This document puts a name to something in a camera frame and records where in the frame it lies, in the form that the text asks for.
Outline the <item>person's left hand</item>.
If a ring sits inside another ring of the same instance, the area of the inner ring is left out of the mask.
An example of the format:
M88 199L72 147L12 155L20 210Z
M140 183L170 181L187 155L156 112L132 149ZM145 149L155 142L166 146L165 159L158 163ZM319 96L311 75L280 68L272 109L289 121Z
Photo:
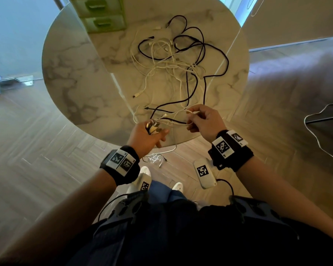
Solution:
M134 149L139 159L149 154L155 148L148 138L149 134L146 130L147 123L148 121L136 124L126 143L127 146Z

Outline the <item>person's right hand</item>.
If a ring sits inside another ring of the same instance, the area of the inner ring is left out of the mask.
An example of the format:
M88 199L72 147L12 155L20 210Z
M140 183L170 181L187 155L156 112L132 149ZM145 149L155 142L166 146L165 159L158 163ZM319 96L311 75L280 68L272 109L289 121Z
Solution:
M200 135L209 143L212 143L217 134L226 130L226 125L219 112L211 107L204 105L204 124L200 128Z

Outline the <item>person's right forearm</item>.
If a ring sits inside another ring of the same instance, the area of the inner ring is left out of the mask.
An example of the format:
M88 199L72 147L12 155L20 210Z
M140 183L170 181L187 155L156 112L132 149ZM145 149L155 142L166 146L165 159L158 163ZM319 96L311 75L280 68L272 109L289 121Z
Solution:
M280 216L317 228L333 239L333 219L257 157L235 173L253 198L268 203Z

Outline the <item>person's left forearm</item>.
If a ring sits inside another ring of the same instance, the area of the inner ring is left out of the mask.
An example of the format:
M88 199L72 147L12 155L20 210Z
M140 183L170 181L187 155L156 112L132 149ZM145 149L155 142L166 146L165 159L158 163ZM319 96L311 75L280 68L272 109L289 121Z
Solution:
M91 226L116 190L114 179L99 169L51 209L0 255L0 266L46 266L79 233Z

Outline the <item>black left wristband with markers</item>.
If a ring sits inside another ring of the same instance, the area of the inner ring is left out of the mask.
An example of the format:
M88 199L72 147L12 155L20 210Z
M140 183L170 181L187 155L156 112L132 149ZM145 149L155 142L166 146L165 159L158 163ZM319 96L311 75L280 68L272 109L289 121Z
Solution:
M105 170L115 181L116 186L130 184L139 175L139 157L128 145L113 149L101 162L100 169Z

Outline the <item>black wristband with markers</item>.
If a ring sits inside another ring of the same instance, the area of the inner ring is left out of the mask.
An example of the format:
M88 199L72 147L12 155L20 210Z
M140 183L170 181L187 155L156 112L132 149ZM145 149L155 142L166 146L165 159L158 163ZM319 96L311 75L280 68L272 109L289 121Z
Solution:
M234 130L220 131L208 153L218 170L230 168L234 172L254 156L248 142Z
M100 169L105 170L115 181L116 186L130 184L139 175L139 157L128 145L113 149L101 162Z

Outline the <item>small white marker box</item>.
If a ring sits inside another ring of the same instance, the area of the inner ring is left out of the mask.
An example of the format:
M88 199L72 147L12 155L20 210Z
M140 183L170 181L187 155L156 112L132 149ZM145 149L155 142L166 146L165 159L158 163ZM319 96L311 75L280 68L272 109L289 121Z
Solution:
M134 192L148 190L150 188L151 182L152 182L151 176L145 173L140 173L137 179L132 183Z

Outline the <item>black right wristband with markers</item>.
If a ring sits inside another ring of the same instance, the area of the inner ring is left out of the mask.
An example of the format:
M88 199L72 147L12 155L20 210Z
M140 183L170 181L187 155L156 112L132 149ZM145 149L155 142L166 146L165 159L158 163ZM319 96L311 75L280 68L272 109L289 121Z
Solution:
M208 153L218 170L230 168L234 172L254 156L248 142L234 130L220 131Z

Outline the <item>large white marker box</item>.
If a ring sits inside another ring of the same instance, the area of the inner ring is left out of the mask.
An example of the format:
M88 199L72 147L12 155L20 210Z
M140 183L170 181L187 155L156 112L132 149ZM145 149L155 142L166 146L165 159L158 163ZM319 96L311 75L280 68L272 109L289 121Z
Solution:
M195 160L193 166L202 189L213 188L217 185L209 159L203 157Z

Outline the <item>blue trousers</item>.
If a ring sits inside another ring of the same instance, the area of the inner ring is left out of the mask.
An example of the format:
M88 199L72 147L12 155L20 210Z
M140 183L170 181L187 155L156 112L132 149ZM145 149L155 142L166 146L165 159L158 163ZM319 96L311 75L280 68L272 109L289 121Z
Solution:
M152 180L151 182L150 188L148 189L148 196L148 203L152 205L164 204L180 199L187 200L182 192L173 190L165 184L155 180Z

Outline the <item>black chest harness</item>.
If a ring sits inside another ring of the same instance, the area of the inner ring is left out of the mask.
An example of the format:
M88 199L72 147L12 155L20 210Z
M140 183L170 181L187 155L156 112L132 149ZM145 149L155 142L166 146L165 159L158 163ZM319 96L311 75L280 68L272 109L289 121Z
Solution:
M279 216L267 203L231 196L227 206L179 199L150 204L136 192L78 235L61 266L333 266L333 239Z

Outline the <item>dark metal rod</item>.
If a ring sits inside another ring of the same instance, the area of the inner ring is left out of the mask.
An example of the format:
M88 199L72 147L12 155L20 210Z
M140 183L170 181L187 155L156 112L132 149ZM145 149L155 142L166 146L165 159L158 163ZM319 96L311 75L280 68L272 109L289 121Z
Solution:
M322 119L317 119L317 120L305 120L305 124L312 124L312 123L319 123L319 122L326 122L326 121L331 121L333 120L333 117L327 117L327 118L322 118Z

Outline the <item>green drawer box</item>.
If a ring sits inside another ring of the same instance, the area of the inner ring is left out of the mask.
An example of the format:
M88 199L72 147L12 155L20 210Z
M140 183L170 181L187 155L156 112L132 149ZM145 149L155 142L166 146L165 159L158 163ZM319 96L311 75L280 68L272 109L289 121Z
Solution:
M124 0L69 0L87 33L122 31L127 28Z

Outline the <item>metal glass door fitting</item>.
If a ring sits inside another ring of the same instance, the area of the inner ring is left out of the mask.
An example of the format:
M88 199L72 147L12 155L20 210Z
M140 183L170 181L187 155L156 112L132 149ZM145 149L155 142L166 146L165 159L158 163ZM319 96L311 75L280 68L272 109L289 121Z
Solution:
M0 79L0 87L8 88L16 85L32 86L34 82L34 76L20 76L20 77L7 77Z

